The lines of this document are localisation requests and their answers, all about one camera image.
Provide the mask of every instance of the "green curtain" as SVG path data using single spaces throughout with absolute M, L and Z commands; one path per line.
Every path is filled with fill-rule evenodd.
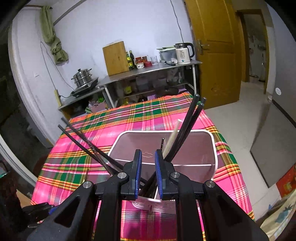
M 49 6 L 43 6 L 40 12 L 40 22 L 44 41 L 50 46 L 56 64 L 67 61 L 68 54 L 62 49 L 60 39 L 56 36 Z

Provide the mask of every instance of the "patterned fabric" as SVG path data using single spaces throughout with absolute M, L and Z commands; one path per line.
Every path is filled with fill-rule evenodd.
M 166 96 L 77 117 L 71 123 L 75 128 L 81 128 L 87 138 L 107 153 L 118 135 L 124 131 L 173 130 L 177 119 L 185 118 L 191 100 L 189 93 Z M 239 166 L 225 139 L 204 111 L 193 129 L 206 129 L 213 134 L 218 155 L 214 181 L 254 219 Z M 88 148 L 69 128 L 67 131 Z M 65 134 L 61 135 L 38 177 L 32 204 L 62 203 L 83 182 L 87 171 L 87 180 L 94 183 L 105 181 L 109 177 L 100 164 L 86 155 Z M 123 201 L 122 240 L 176 240 L 176 230 L 172 230 L 172 227 L 176 227 L 175 215 L 137 209 L 132 202 Z

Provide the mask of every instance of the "white kettle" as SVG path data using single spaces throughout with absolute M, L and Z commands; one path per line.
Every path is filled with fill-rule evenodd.
M 189 55 L 188 46 L 192 49 L 192 55 Z M 176 48 L 178 64 L 188 64 L 190 63 L 190 58 L 195 54 L 194 47 L 192 43 L 178 43 L 174 46 Z

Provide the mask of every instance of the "round white sticker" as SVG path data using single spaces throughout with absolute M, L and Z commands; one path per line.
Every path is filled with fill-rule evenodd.
M 281 90 L 280 90 L 279 88 L 276 88 L 276 93 L 277 93 L 278 95 L 281 95 Z

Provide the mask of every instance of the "pot handle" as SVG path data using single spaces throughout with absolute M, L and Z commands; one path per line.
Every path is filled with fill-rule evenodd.
M 195 55 L 193 44 L 192 43 L 185 43 L 185 44 L 186 44 L 186 47 L 187 48 L 188 48 L 188 46 L 191 47 L 191 49 L 192 49 L 192 55 L 190 55 L 189 57 L 192 58 Z

